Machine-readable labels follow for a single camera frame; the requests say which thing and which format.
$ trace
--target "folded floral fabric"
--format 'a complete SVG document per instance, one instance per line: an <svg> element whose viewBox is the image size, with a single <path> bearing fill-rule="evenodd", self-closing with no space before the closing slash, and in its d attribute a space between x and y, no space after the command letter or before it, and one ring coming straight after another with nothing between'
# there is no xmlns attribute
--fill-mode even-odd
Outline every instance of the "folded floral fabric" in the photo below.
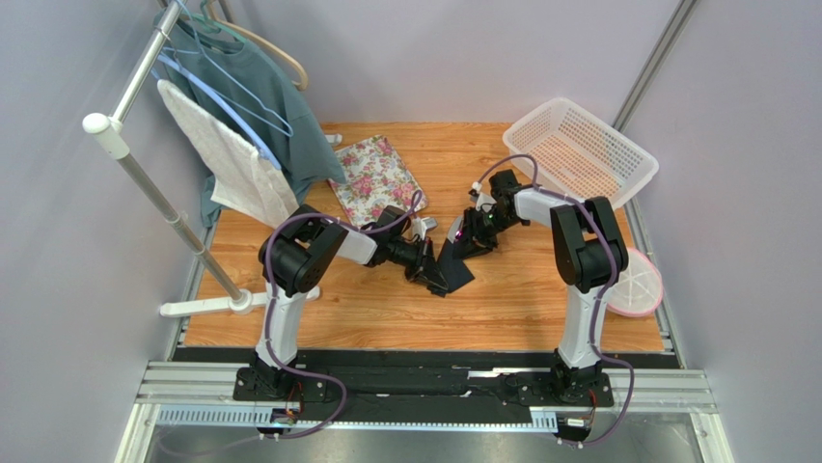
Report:
<svg viewBox="0 0 822 463"><path fill-rule="evenodd" d="M357 227L375 222L387 205L407 210L411 207L414 192L422 190L397 151L382 135L338 150L337 157L348 184L328 182L348 219ZM423 193L417 210L427 205L428 199Z"/></svg>

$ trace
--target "white laundry basket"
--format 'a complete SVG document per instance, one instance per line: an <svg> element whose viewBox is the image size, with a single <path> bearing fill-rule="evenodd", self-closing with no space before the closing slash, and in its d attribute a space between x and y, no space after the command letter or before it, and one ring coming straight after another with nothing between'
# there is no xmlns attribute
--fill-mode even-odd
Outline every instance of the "white laundry basket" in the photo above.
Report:
<svg viewBox="0 0 822 463"><path fill-rule="evenodd" d="M578 104L555 98L534 109L503 135L511 154L536 159L537 181L582 200L605 196L614 209L634 197L659 170L647 151ZM512 161L529 177L528 159Z"/></svg>

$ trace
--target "hanging towel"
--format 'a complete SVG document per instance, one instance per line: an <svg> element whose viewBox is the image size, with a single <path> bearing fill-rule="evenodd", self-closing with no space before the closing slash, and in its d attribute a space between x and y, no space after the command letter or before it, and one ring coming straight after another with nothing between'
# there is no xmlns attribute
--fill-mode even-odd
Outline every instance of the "hanging towel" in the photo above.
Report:
<svg viewBox="0 0 822 463"><path fill-rule="evenodd" d="M250 95L237 86L226 74L200 54L194 41L191 26L178 21L172 29L172 44L179 50L178 59L182 65L197 75L208 86L246 108L254 111L267 121L282 124L274 115L261 111L260 105ZM286 180L291 190L302 203L311 185L316 181L333 179L345 183L345 174L334 151L325 139L325 134L316 121L305 98L291 83L290 77L258 46L252 42L221 41L214 37L198 34L205 53L219 64L229 75L256 95L263 104L288 121L293 129L290 138L254 116L240 112L240 117L271 148L283 166ZM169 80L191 99L197 101L208 113L219 121L241 133L232 119L205 93L192 87L179 73L168 69Z"/></svg>
<svg viewBox="0 0 822 463"><path fill-rule="evenodd" d="M422 191L397 151L382 135L339 150L337 157L348 184L340 185L333 180L328 183L340 200L345 215L357 227L375 222L387 205L407 210L414 192ZM427 205L428 199L423 193L417 210Z"/></svg>
<svg viewBox="0 0 822 463"><path fill-rule="evenodd" d="M157 89L216 182L211 199L275 228L299 206L282 171L167 80Z"/></svg>

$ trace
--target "teal t-shirt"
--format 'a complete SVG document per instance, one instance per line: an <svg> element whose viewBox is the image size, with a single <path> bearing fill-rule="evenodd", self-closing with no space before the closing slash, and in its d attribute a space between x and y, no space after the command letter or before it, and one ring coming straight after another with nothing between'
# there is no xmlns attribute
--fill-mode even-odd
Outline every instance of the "teal t-shirt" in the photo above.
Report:
<svg viewBox="0 0 822 463"><path fill-rule="evenodd" d="M184 68L197 75L214 90L288 131L276 116L262 111L259 103L202 56L194 41L190 25L178 21L169 36L178 50L178 59ZM208 57L291 125L293 136L288 137L244 111L237 111L280 161L288 185L298 202L303 202L315 181L331 178L338 183L346 183L343 167L325 139L325 134L305 98L270 57L250 41L220 41L200 31L198 36ZM166 50L165 53L173 58L173 52ZM236 123L208 95L190 85L183 75L172 69L167 71L169 79L186 95L197 101L220 122L242 134Z"/></svg>

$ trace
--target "wooden tabletop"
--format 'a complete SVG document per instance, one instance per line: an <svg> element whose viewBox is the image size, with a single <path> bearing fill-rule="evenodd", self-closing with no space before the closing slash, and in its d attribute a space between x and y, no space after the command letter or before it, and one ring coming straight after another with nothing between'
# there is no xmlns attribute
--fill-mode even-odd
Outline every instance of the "wooden tabletop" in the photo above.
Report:
<svg viewBox="0 0 822 463"><path fill-rule="evenodd" d="M373 135L388 137L422 186L434 217L430 233L437 253L453 219L470 205L471 183L507 155L496 123L329 123L326 133L341 133L343 146ZM515 168L521 182L528 179ZM344 218L337 197L318 183L306 200L314 208ZM632 245L627 220L619 227ZM245 215L225 210L211 252L240 287L264 291L257 251L271 229ZM499 235L500 247L466 261L476 277L440 298L424 286L409 284L403 268L386 262L366 268L335 259L320 282L322 296L306 304L298 336L300 347L374 349L552 350L562 338L565 284L557 273L551 231L538 224L512 227ZM198 298L225 293L206 274ZM212 313L191 317L186 345L251 346L260 337L263 312ZM663 349L653 315L606 315L602 347L609 351Z"/></svg>

